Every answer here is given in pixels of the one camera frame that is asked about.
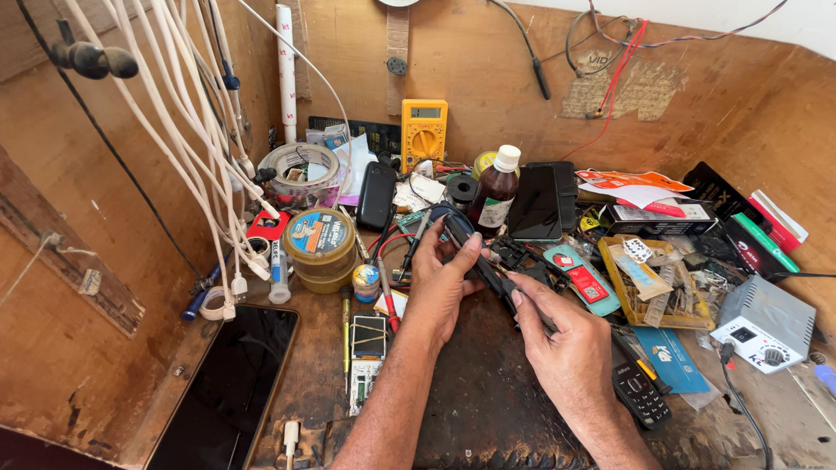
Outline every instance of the brown glass bottle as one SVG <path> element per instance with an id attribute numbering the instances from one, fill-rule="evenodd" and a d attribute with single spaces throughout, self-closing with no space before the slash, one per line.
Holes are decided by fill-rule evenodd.
<path id="1" fill-rule="evenodd" d="M 501 146 L 493 165 L 485 168 L 479 176 L 467 218 L 484 239 L 496 237 L 517 195 L 519 179 L 515 170 L 519 157 L 517 147 Z"/>

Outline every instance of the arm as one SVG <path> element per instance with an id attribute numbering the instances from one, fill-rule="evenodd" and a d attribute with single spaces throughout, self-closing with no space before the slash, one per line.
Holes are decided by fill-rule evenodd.
<path id="1" fill-rule="evenodd" d="M 450 242 L 439 245 L 442 228 L 439 219 L 421 238 L 395 345 L 332 469 L 412 467 L 438 353 L 456 326 L 461 299 L 484 287 L 464 280 L 479 256 L 482 237 L 472 237 L 442 266 L 441 260 L 454 251 Z"/>
<path id="2" fill-rule="evenodd" d="M 525 292 L 515 289 L 512 298 L 526 357 L 540 385 L 598 466 L 602 470 L 659 469 L 630 412 L 615 398 L 607 321 L 528 276 L 510 273 L 508 277 Z M 559 333 L 546 336 L 537 308 L 554 320 Z"/>

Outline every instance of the wooden workbench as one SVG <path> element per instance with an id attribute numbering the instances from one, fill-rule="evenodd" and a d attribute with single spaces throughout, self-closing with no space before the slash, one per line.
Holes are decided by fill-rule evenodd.
<path id="1" fill-rule="evenodd" d="M 405 243 L 392 245 L 396 243 L 385 257 L 390 267 L 400 264 L 405 250 Z M 313 294 L 295 277 L 291 291 L 293 297 L 283 307 L 299 312 L 298 330 L 265 432 L 256 444 L 254 468 L 284 468 L 281 431 L 288 419 L 302 423 L 296 468 L 331 463 L 354 423 L 344 393 L 339 294 Z M 250 300 L 269 304 L 266 290 L 252 292 Z M 353 299 L 352 312 L 360 305 Z M 679 337 L 721 396 L 700 411 L 680 396 L 667 396 L 673 420 L 657 431 L 642 432 L 651 451 L 664 468 L 762 467 L 760 442 L 751 425 L 722 397 L 727 388 L 716 353 L 701 349 L 692 331 L 680 330 Z M 774 468 L 836 467 L 836 442 L 829 442 L 836 432 L 816 410 L 818 406 L 825 416 L 836 416 L 836 401 L 817 383 L 812 366 L 796 365 L 764 375 L 738 361 L 730 375 L 772 448 Z M 486 291 L 462 302 L 456 330 L 439 355 L 414 464 L 418 468 L 592 465 L 538 384 L 525 358 L 522 336 Z"/>

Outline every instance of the fingernail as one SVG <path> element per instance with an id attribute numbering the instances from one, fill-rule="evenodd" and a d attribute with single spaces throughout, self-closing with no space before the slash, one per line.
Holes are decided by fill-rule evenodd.
<path id="1" fill-rule="evenodd" d="M 465 248 L 469 250 L 478 250 L 482 247 L 482 234 L 479 232 L 474 232 L 470 238 L 467 239 L 467 243 L 465 243 Z"/>
<path id="2" fill-rule="evenodd" d="M 514 289 L 511 291 L 511 299 L 514 301 L 514 306 L 519 307 L 520 304 L 523 302 L 523 295 L 520 294 L 520 291 Z"/>

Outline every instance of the red sim card package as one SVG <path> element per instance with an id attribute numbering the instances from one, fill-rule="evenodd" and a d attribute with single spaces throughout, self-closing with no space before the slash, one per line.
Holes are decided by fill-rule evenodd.
<path id="1" fill-rule="evenodd" d="M 577 268 L 570 269 L 566 273 L 572 277 L 572 284 L 578 288 L 578 292 L 590 304 L 609 296 L 607 289 L 604 289 L 604 286 L 595 279 L 595 276 L 593 276 L 586 266 L 578 266 Z"/>

